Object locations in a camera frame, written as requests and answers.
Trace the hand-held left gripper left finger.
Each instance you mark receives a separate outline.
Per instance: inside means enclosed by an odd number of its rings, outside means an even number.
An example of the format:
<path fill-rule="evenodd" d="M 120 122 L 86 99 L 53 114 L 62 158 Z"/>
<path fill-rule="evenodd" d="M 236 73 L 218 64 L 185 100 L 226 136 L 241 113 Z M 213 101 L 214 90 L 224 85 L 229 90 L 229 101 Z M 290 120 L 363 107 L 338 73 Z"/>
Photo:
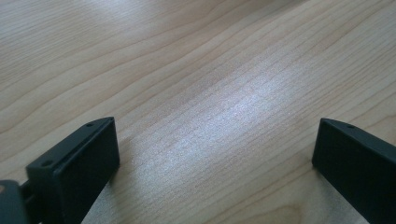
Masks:
<path fill-rule="evenodd" d="M 115 120 L 82 125 L 26 167 L 40 224 L 80 224 L 120 167 Z"/>

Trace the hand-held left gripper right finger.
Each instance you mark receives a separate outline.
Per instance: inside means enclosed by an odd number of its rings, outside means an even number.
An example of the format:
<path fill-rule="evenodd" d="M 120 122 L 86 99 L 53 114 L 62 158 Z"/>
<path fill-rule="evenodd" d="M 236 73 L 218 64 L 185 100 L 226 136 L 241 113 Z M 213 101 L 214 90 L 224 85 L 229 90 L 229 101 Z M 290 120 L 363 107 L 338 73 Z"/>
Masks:
<path fill-rule="evenodd" d="M 396 146 L 322 119 L 312 163 L 369 223 L 396 224 Z"/>

